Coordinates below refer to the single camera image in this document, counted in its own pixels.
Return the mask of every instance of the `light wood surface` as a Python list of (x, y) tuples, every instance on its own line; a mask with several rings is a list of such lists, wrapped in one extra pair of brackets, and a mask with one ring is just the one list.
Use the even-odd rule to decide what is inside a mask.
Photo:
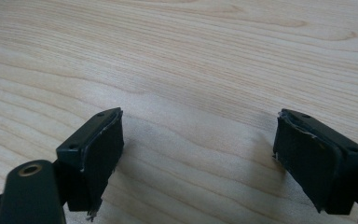
[(318, 214), (271, 156), (283, 107), (358, 143), (358, 0), (0, 1), (0, 193), (118, 106), (96, 223), (357, 222)]

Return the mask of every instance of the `screw hole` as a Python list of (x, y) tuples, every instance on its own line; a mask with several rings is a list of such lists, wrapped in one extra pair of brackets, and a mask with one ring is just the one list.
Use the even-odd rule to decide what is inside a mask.
[(74, 149), (74, 148), (77, 148), (77, 144), (71, 144), (71, 145), (69, 145), (69, 149)]
[(42, 166), (39, 164), (31, 164), (28, 166), (25, 166), (24, 168), (19, 170), (19, 176), (29, 176), (34, 175), (37, 172), (42, 170)]
[(352, 152), (358, 152), (358, 148), (356, 147), (348, 147), (348, 150)]

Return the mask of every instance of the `black mechanical component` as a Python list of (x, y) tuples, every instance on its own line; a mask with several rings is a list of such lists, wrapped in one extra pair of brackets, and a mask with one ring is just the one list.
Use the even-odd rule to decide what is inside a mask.
[(358, 144), (317, 119), (283, 109), (273, 152), (318, 212), (348, 215), (358, 202)]
[(65, 223), (62, 206), (92, 220), (124, 141), (120, 108), (89, 119), (57, 148), (58, 159), (30, 161), (12, 170), (0, 195), (0, 223)]

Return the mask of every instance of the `wooden table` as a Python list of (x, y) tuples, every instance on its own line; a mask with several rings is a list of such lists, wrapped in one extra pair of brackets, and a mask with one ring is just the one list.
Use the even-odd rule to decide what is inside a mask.
[(357, 221), (318, 214), (271, 156), (283, 107), (358, 143), (358, 1), (0, 1), (0, 193), (118, 106), (96, 223)]

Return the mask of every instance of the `table surface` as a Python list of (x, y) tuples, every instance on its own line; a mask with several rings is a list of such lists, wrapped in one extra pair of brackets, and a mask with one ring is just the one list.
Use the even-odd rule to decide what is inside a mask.
[(282, 108), (358, 143), (358, 0), (0, 1), (0, 193), (119, 106), (96, 223), (358, 219), (318, 214), (271, 157)]

